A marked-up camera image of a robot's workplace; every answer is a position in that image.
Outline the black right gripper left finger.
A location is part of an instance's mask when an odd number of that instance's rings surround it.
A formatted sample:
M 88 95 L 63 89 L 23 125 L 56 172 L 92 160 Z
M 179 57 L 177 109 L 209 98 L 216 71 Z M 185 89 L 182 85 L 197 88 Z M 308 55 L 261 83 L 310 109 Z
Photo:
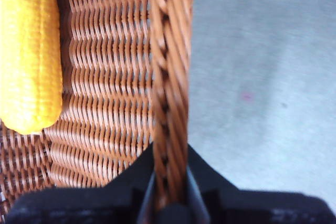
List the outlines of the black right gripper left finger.
M 103 187 L 52 188 L 19 197 L 7 223 L 135 223 L 153 172 L 152 146 Z

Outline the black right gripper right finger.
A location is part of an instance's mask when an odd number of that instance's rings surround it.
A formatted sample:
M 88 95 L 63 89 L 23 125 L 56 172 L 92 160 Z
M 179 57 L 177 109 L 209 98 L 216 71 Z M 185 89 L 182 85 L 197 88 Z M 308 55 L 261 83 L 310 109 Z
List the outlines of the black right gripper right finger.
M 335 214 L 318 197 L 239 189 L 192 147 L 188 148 L 188 164 L 211 223 L 335 223 Z

